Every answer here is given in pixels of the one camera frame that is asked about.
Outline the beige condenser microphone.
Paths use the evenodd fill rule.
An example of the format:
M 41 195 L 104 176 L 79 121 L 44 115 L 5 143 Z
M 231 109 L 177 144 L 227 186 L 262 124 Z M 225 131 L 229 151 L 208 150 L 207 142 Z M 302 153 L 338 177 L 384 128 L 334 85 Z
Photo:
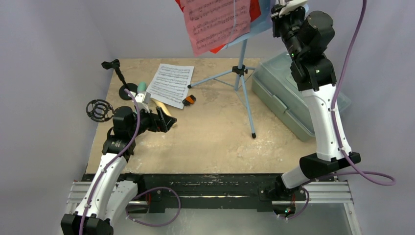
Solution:
M 153 102 L 155 103 L 155 105 L 156 105 L 156 107 L 160 107 L 162 110 L 163 110 L 163 112 L 164 112 L 164 117 L 166 117 L 166 116 L 170 116 L 170 117 L 173 117 L 172 115 L 171 115 L 171 113 L 169 112 L 169 110 L 168 110 L 168 108 L 167 108 L 167 106 L 164 104 L 164 103 L 162 103 L 161 101 L 158 101 L 158 100 L 156 100 L 156 99 L 154 99 L 154 98 L 151 98 L 152 100 L 153 100 Z M 158 114 L 156 114 L 156 116 L 155 116 L 155 123 L 156 123 L 156 125 L 159 127 L 159 128 L 161 128 L 161 125 L 162 125 L 162 122 L 161 122 L 161 119 L 160 119 L 160 117 L 158 116 Z

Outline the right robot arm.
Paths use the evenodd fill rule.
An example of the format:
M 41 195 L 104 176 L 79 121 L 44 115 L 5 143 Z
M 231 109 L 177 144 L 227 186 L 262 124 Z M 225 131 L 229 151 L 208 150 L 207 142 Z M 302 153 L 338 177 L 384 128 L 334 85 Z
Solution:
M 287 199 L 309 180 L 358 164 L 345 137 L 337 104 L 337 79 L 324 51 L 334 38 L 333 19 L 325 12 L 306 13 L 304 3 L 277 4 L 271 10 L 273 36 L 280 38 L 292 60 L 290 70 L 312 120 L 317 150 L 299 165 L 277 176 L 275 193 Z

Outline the black tripod mic stand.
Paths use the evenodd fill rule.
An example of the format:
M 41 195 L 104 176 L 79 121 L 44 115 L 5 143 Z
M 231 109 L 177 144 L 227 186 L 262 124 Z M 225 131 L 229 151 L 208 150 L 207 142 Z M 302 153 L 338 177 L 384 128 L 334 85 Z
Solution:
M 95 122 L 107 122 L 114 116 L 112 105 L 103 99 L 94 99 L 86 105 L 87 116 Z

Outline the black round-base mic stand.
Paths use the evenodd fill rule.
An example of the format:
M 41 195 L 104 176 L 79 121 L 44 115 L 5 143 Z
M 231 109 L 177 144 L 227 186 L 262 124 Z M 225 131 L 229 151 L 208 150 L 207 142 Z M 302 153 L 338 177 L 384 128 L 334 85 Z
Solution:
M 104 61 L 101 63 L 101 66 L 106 70 L 113 69 L 121 81 L 122 86 L 118 90 L 120 98 L 123 100 L 132 100 L 132 98 L 125 92 L 125 89 L 127 89 L 131 94 L 136 94 L 138 86 L 135 83 L 126 82 L 125 77 L 120 69 L 120 61 L 118 59 L 114 59 L 111 62 Z

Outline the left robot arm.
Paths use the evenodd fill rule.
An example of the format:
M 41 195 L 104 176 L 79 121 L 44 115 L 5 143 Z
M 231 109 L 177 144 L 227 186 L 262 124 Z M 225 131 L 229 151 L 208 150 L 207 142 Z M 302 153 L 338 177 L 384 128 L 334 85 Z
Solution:
M 145 131 L 166 133 L 177 122 L 162 108 L 156 110 L 156 113 L 135 112 L 129 106 L 115 109 L 98 170 L 76 209 L 64 214 L 60 223 L 63 234 L 112 235 L 114 223 L 125 212 L 129 201 L 145 196 L 145 185 L 119 177 L 134 153 L 138 135 Z

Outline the white sheet music page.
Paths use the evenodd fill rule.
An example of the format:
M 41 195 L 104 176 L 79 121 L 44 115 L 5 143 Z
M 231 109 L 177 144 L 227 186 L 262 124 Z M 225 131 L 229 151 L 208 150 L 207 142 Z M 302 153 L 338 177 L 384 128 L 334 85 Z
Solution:
M 193 66 L 160 64 L 146 91 L 151 98 L 166 105 L 183 109 L 188 96 L 188 85 L 193 76 Z

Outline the teal toy microphone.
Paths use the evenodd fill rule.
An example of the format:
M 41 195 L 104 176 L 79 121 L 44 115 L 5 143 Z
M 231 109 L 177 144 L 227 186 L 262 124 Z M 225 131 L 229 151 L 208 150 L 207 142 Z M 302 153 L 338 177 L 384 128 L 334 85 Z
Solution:
M 147 84 L 140 82 L 137 86 L 137 94 L 146 94 Z

